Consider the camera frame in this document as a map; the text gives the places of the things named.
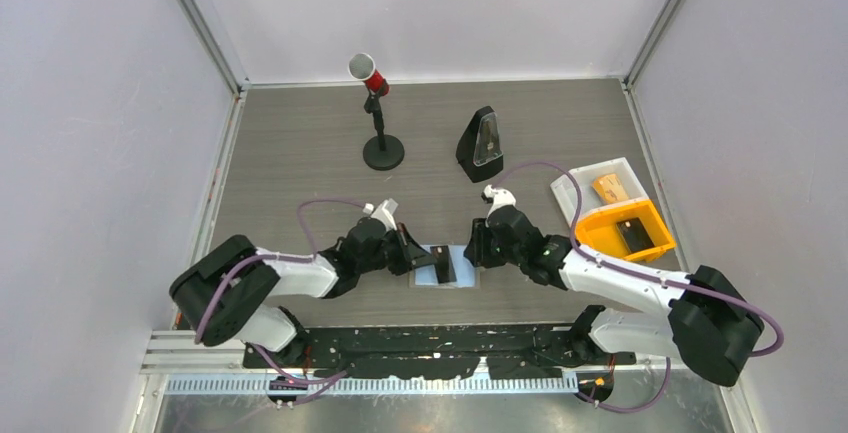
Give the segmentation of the grey card holder wallet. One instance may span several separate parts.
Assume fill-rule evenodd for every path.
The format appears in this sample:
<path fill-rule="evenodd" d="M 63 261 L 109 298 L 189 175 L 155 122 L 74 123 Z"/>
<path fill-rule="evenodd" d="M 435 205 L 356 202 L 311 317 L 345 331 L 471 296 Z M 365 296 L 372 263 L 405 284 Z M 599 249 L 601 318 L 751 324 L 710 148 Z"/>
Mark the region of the grey card holder wallet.
<path fill-rule="evenodd" d="M 424 245 L 436 263 L 413 271 L 413 288 L 470 289 L 479 286 L 479 274 L 464 256 L 465 245 Z"/>

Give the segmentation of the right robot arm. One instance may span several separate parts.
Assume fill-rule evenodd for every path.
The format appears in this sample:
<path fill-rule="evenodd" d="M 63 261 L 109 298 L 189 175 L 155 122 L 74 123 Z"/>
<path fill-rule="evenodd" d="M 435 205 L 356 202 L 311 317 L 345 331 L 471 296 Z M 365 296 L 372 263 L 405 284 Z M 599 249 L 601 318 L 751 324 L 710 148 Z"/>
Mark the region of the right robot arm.
<path fill-rule="evenodd" d="M 584 363 L 607 353 L 665 356 L 731 387 L 764 330 L 761 314 L 715 268 L 686 273 L 617 259 L 566 236 L 542 234 L 512 205 L 473 219 L 464 255 L 475 267 L 513 265 L 536 284 L 630 307 L 628 313 L 599 307 L 581 314 L 570 345 Z"/>

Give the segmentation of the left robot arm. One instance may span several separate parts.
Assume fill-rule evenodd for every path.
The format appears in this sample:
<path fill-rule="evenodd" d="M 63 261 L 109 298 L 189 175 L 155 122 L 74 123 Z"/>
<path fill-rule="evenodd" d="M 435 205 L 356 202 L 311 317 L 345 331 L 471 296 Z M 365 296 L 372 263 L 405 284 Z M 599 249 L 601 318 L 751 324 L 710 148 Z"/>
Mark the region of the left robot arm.
<path fill-rule="evenodd" d="M 307 342 L 294 316 L 272 306 L 271 299 L 332 299 L 355 288 L 366 273 L 405 275 L 436 263 L 404 224 L 365 217 L 313 256 L 272 252 L 234 235 L 181 273 L 169 296 L 197 343 L 214 347 L 237 339 L 257 344 L 280 365 L 293 367 L 305 358 Z"/>

